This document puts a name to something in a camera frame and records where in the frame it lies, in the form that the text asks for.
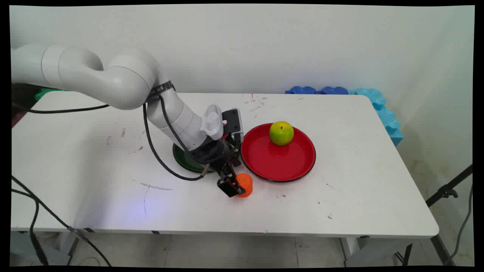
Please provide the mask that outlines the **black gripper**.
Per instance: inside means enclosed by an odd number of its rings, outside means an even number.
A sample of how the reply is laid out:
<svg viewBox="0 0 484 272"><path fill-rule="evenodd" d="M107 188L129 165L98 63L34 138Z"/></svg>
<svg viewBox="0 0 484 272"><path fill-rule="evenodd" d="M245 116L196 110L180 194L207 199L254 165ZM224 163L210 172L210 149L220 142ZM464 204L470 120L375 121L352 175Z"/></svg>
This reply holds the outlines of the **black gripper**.
<svg viewBox="0 0 484 272"><path fill-rule="evenodd" d="M226 139L208 141L206 137L202 146L189 152L189 156L198 163L205 165L209 162L209 170L221 170L217 186L228 197L241 193L241 187L236 179L235 167L240 166L240 150L232 150L232 144Z"/></svg>

